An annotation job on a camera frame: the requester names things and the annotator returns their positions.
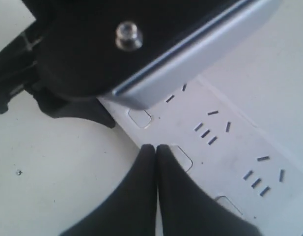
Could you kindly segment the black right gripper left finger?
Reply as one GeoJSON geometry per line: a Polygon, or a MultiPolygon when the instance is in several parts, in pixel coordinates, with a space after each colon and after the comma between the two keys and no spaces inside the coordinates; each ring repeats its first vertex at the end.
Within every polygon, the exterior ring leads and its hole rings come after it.
{"type": "Polygon", "coordinates": [[[156,231],[156,156],[143,145],[118,187],[64,236],[153,236],[156,231]]]}

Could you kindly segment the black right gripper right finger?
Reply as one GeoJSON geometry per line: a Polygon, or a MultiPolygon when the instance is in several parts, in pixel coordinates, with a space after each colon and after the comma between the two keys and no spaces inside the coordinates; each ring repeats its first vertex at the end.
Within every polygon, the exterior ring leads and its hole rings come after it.
{"type": "Polygon", "coordinates": [[[260,231],[202,191],[167,145],[156,150],[158,190],[165,236],[259,236],[260,231]]]}

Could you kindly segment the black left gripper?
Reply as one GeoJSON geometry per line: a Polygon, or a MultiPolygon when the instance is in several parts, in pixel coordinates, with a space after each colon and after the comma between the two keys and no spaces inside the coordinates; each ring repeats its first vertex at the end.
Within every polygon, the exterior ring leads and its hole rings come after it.
{"type": "MultiPolygon", "coordinates": [[[[32,81],[36,48],[48,29],[47,23],[35,21],[0,51],[0,115],[8,111],[10,100],[32,81]]],[[[114,128],[116,122],[98,99],[66,101],[54,95],[40,82],[30,86],[30,94],[39,109],[51,118],[81,118],[114,128]]]]}

